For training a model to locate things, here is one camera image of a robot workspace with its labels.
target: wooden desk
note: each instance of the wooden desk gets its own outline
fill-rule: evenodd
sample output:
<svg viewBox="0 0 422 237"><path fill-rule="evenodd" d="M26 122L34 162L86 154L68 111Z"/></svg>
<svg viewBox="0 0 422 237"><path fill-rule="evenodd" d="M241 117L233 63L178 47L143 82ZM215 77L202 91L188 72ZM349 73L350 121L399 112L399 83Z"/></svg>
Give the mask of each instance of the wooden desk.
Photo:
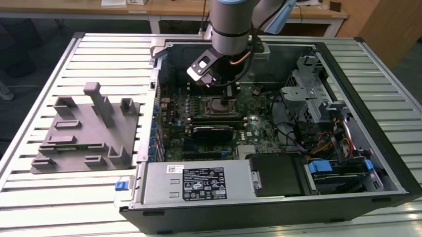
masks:
<svg viewBox="0 0 422 237"><path fill-rule="evenodd" d="M152 0L146 5L128 4L126 8L102 8L102 0L0 0L0 12L131 14L150 13Z"/></svg>
<svg viewBox="0 0 422 237"><path fill-rule="evenodd" d="M203 4L203 0L150 0L146 5L128 4L126 8L102 9L102 0L0 0L0 17L148 20L152 33L159 34L160 20L200 21ZM299 8L293 10L287 23L327 24L325 36L334 37L347 17L345 11L307 6L302 7L302 15Z"/></svg>
<svg viewBox="0 0 422 237"><path fill-rule="evenodd" d="M302 10L295 7L290 14L287 23L303 23L303 24L327 24L327 30L325 32L326 37L335 37L337 32L342 26L345 19L349 18L347 12L342 9L342 12L330 11L322 9L322 6L329 6L330 0L323 0L323 4L319 6L303 6ZM207 1L206 15L208 13L210 1ZM202 20L203 15L203 0L152 0L150 8L150 20L158 22L160 20ZM159 24L152 27L155 32L159 31Z"/></svg>

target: blue plastic clip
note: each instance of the blue plastic clip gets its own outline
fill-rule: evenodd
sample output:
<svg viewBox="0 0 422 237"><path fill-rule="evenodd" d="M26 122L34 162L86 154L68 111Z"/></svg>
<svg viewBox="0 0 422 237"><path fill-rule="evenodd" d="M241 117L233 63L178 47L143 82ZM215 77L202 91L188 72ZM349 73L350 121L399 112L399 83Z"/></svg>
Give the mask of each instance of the blue plastic clip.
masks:
<svg viewBox="0 0 422 237"><path fill-rule="evenodd" d="M222 158L226 158L229 151L222 151Z"/></svg>
<svg viewBox="0 0 422 237"><path fill-rule="evenodd" d="M374 170L374 165L369 159L363 161L365 165L367 166L369 171L371 172Z"/></svg>
<svg viewBox="0 0 422 237"><path fill-rule="evenodd" d="M156 150L154 148L148 149L148 155L154 156L154 154L156 153Z"/></svg>
<svg viewBox="0 0 422 237"><path fill-rule="evenodd" d="M119 182L116 182L116 185L114 186L114 189L116 191L130 190L130 181L119 181Z"/></svg>
<svg viewBox="0 0 422 237"><path fill-rule="evenodd" d="M327 160L315 160L309 164L310 172L330 172L333 171L333 167L330 161Z"/></svg>

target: white sticker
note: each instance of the white sticker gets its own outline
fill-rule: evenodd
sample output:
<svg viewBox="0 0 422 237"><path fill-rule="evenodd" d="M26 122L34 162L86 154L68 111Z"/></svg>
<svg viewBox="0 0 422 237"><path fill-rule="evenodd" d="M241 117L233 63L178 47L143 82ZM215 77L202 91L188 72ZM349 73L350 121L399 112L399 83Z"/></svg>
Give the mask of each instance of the white sticker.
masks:
<svg viewBox="0 0 422 237"><path fill-rule="evenodd" d="M183 173L183 165L168 165L167 166L167 173Z"/></svg>
<svg viewBox="0 0 422 237"><path fill-rule="evenodd" d="M128 11L130 13L147 14L147 11Z"/></svg>

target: floor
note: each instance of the floor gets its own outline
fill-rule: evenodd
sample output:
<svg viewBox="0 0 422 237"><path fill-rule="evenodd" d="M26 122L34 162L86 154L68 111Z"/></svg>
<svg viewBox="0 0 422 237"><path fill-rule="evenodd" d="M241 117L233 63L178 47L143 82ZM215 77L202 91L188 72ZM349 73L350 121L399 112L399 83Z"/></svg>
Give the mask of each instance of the floor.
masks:
<svg viewBox="0 0 422 237"><path fill-rule="evenodd" d="M15 93L12 101L0 99L0 157L8 147L19 127L26 119L32 104L50 78L75 32L90 33L150 33L147 21L108 21L108 20L66 20L64 27L58 28L54 20L34 20L44 44L30 51L36 64L36 71L19 79L14 79L0 71L0 79ZM163 34L195 34L199 22L160 22ZM6 37L0 29L0 43ZM401 64L393 70L395 76L422 103L422 44L417 43Z"/></svg>

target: circuit board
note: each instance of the circuit board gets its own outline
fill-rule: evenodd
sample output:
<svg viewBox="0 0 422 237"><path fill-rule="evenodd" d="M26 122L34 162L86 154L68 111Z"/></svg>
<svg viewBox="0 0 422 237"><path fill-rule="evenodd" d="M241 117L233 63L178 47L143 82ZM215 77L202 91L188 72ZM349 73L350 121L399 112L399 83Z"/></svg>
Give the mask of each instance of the circuit board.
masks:
<svg viewBox="0 0 422 237"><path fill-rule="evenodd" d="M221 153L218 159L238 159L238 146L253 145L255 153L277 153L282 146L274 133L267 110L270 108L270 95L273 92L257 93L254 85L239 85L241 92L237 95L233 106L242 115L242 127L235 128L233 139L221 145L198 145L190 137L188 118L196 114L204 114L208 96L191 95L187 90L178 90L172 93L172 99L162 100L164 112L164 129L168 134L166 146L166 161L186 161L186 154L214 154ZM208 160L207 157L198 157L195 160Z"/></svg>

